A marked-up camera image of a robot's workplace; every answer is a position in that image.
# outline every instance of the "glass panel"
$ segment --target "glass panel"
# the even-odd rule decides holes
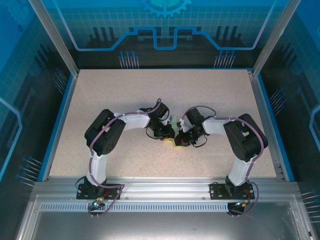
[[[301,193],[320,192],[320,1],[303,0],[261,76]],[[310,216],[319,207],[313,193]]]
[[[27,0],[0,2],[0,42],[0,232],[1,239],[11,240],[70,72]]]
[[[287,0],[43,2],[79,68],[250,68]]]

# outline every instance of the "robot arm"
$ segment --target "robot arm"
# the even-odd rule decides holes
[[[122,132],[137,129],[137,128],[150,128],[153,130],[155,139],[173,139],[175,132],[170,124],[171,116],[169,115],[168,107],[161,103],[156,111],[146,114],[151,108],[141,108],[136,114],[122,116],[114,121],[107,131],[97,139],[93,145],[93,159],[91,163],[92,176],[99,184],[106,182],[106,166],[108,154],[116,147],[117,142]],[[122,114],[113,113],[108,109],[103,110],[98,117],[94,120],[92,125],[85,132],[86,145],[90,144],[102,130],[102,128],[113,118]],[[90,173],[86,175],[85,181],[93,186],[98,186],[91,178]]]
[[[185,125],[183,120],[180,121],[180,131],[174,139],[176,146],[195,145],[198,138],[211,134],[228,137],[236,158],[231,172],[226,177],[225,188],[230,196],[234,196],[238,187],[246,184],[246,175],[252,160],[261,151],[261,143],[257,135],[238,120],[212,116],[204,118],[196,108],[190,110],[186,116],[191,126]],[[268,141],[252,117],[249,114],[243,114],[238,118],[250,124],[258,132],[262,138],[263,146],[266,148]]]

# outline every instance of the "speckled beige tabletop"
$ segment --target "speckled beige tabletop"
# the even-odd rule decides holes
[[[84,134],[103,109],[132,112],[153,107],[157,98],[178,119],[194,105],[207,105],[219,117],[248,113],[262,129],[247,70],[81,70],[50,176],[87,174],[89,148]],[[206,109],[200,112],[205,117],[211,114]],[[109,154],[106,173],[117,177],[224,177],[234,160],[226,136],[212,134],[201,148],[180,148],[150,139],[144,129],[133,129],[121,135]],[[251,176],[276,176],[269,148],[254,165]]]

